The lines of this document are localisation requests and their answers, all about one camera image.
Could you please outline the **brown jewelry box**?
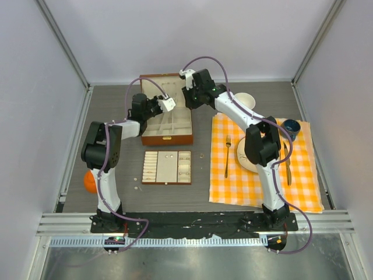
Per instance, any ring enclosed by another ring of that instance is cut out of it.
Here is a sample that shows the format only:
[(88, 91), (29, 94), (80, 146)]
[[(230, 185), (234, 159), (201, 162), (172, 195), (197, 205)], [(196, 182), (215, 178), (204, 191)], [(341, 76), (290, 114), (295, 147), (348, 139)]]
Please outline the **brown jewelry box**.
[(191, 145), (193, 144), (192, 113), (185, 107), (182, 88), (185, 81), (177, 73), (141, 75), (142, 93), (152, 98), (161, 91), (149, 82), (157, 83), (166, 94), (174, 99), (176, 107), (167, 113), (157, 115), (147, 121), (147, 128), (142, 134), (144, 146)]

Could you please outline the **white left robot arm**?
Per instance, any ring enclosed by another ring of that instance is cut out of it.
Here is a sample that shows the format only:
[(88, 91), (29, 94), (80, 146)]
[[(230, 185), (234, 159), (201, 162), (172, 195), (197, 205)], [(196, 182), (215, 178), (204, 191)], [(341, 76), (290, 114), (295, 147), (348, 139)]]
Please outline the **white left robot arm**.
[(143, 93), (132, 98), (132, 108), (123, 121), (97, 122), (90, 124), (81, 158), (93, 176), (98, 195), (96, 214), (90, 219), (93, 232), (99, 229), (119, 232), (125, 223), (122, 203), (117, 193), (115, 168), (119, 162), (121, 143), (124, 139), (141, 136), (147, 121), (166, 112), (163, 96), (148, 98)]

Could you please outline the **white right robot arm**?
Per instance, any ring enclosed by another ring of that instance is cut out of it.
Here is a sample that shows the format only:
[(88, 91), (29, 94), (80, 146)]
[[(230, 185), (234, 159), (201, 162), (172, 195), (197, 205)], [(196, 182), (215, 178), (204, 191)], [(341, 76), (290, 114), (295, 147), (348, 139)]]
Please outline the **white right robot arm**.
[(185, 81), (182, 92), (187, 108), (208, 105), (225, 114), (245, 132), (244, 152), (256, 166), (263, 191), (263, 223), (269, 230), (277, 230), (290, 214), (279, 176), (280, 126), (273, 117), (254, 113), (227, 86), (216, 85), (207, 69), (180, 70), (179, 75)]

